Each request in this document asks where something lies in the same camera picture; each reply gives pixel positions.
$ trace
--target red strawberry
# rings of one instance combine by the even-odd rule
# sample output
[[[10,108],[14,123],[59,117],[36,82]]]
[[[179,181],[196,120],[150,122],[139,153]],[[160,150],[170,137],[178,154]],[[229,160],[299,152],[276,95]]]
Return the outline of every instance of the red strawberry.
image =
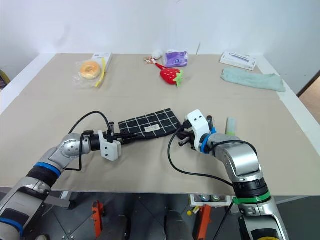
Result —
[[[160,76],[163,78],[163,80],[165,80],[168,84],[176,84],[178,87],[180,86],[184,71],[176,68],[167,68],[158,63],[155,65],[161,69]]]

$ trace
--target red handle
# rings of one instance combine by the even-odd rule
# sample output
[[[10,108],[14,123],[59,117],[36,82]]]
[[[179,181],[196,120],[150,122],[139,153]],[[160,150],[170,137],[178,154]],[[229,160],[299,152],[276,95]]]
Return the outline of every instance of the red handle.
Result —
[[[161,70],[163,70],[163,69],[167,69],[167,67],[165,67],[165,66],[162,66],[161,64],[159,64],[159,63],[155,63],[155,65],[158,67],[158,68],[160,68]]]

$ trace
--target plastic bag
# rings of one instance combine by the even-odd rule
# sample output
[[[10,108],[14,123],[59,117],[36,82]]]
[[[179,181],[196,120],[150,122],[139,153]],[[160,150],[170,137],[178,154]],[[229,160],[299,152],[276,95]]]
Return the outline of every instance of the plastic bag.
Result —
[[[106,71],[105,58],[88,59],[75,63],[76,74],[73,76],[73,82],[80,88],[98,88]]]
[[[169,50],[163,56],[163,63],[167,68],[185,67],[188,64],[188,53]]]

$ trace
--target black cable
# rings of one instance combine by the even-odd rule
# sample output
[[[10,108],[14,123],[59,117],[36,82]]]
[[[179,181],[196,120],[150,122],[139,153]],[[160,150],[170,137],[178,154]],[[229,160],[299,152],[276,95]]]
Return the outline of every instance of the black cable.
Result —
[[[84,134],[81,133],[80,136],[80,143],[79,143],[79,169],[77,168],[66,168],[66,171],[78,171],[80,172],[82,170],[82,147],[83,147],[83,141],[84,141]]]
[[[88,117],[88,116],[90,116],[90,115],[92,115],[92,114],[100,114],[100,115],[103,117],[103,119],[104,119],[104,121],[105,121],[105,123],[106,123],[106,126],[107,126],[107,128],[108,128],[107,134],[108,134],[109,136],[111,136],[112,130],[111,130],[109,121],[108,121],[107,117],[106,117],[102,112],[100,112],[100,111],[91,111],[91,112],[87,113],[86,115],[84,115],[83,117],[81,117],[81,118],[73,125],[73,127],[71,128],[71,130],[69,131],[68,134],[71,134],[71,133],[74,131],[74,129],[76,128],[76,126],[78,126],[78,124],[79,124],[83,119],[85,119],[86,117]],[[79,172],[79,171],[82,170],[82,148],[83,148],[83,144],[84,144],[83,141],[84,141],[84,134],[82,133],[81,136],[80,136],[80,143],[79,143],[79,168],[78,168],[78,169],[77,169],[77,168],[66,168],[66,169],[65,169],[66,171],[78,171],[78,172]]]
[[[200,176],[200,177],[207,177],[207,178],[215,179],[215,180],[221,181],[221,182],[223,182],[223,183],[225,183],[225,184],[228,184],[229,186],[233,187],[233,184],[232,184],[231,182],[228,182],[228,181],[226,181],[226,180],[224,180],[224,179],[222,179],[222,178],[220,178],[220,177],[213,176],[213,175],[208,175],[208,174],[202,174],[202,173],[194,173],[194,172],[183,171],[183,170],[177,168],[177,167],[173,164],[173,162],[172,162],[172,160],[171,160],[171,157],[170,157],[171,144],[172,144],[174,138],[176,137],[176,135],[178,134],[178,132],[179,132],[179,131],[182,131],[182,130],[183,130],[182,127],[178,128],[178,129],[175,131],[175,133],[172,135],[172,137],[171,137],[171,139],[170,139],[170,142],[169,142],[169,144],[168,144],[167,153],[168,153],[168,159],[169,159],[169,162],[170,162],[171,166],[172,166],[176,171],[178,171],[178,172],[180,172],[180,173],[182,173],[182,174],[193,175],[193,176]]]
[[[219,145],[222,145],[222,144],[231,144],[231,143],[240,143],[240,144],[247,144],[247,145],[249,145],[249,146],[252,148],[252,150],[254,151],[255,155],[258,157],[258,153],[257,153],[256,148],[255,148],[251,143],[249,143],[249,142],[247,142],[247,141],[242,141],[242,140],[228,140],[228,141],[218,142],[218,143],[214,144],[214,145],[211,147],[210,151],[212,150],[212,155],[213,155],[213,156],[216,156],[216,153],[215,153],[215,148],[216,148],[216,147],[218,147]]]
[[[219,226],[218,230],[216,231],[216,233],[215,233],[215,235],[214,235],[213,240],[217,240],[217,237],[218,237],[218,235],[219,235],[219,233],[220,233],[220,231],[221,231],[222,225],[224,224],[224,222],[225,222],[225,220],[226,220],[226,218],[227,218],[227,216],[228,216],[228,213],[230,212],[230,210],[231,210],[231,208],[232,208],[233,205],[234,205],[234,203],[232,202],[232,203],[230,204],[230,206],[228,207],[228,209],[226,210],[226,212],[225,212],[225,214],[224,214],[224,216],[223,216],[223,219],[222,219],[222,221],[221,221],[221,223],[220,223],[220,226]]]
[[[100,112],[100,111],[92,111],[92,112],[89,112],[89,113],[87,113],[86,115],[84,115],[82,118],[80,118],[80,119],[73,125],[73,127],[71,128],[71,130],[69,131],[68,134],[71,134],[71,133],[74,131],[74,129],[76,128],[76,126],[77,126],[83,119],[85,119],[86,117],[88,117],[88,116],[90,116],[90,115],[92,115],[92,114],[100,114],[100,115],[103,117],[103,119],[104,119],[104,121],[105,121],[105,123],[106,123],[106,126],[108,127],[108,131],[111,133],[111,127],[110,127],[109,121],[108,121],[108,119],[106,118],[106,116],[105,116],[102,112]]]

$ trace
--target white label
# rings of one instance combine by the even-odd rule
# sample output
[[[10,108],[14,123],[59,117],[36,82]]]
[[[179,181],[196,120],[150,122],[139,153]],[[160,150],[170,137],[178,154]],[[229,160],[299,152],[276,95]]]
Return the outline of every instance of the white label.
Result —
[[[91,59],[102,59],[102,58],[105,58],[105,61],[107,62],[108,59],[110,58],[110,56],[111,56],[110,52],[99,52],[99,53],[93,54]]]
[[[160,130],[160,127],[159,127],[159,124],[156,124],[156,125],[152,125],[152,126],[147,126],[144,128],[144,130],[146,133],[149,133],[149,132]]]

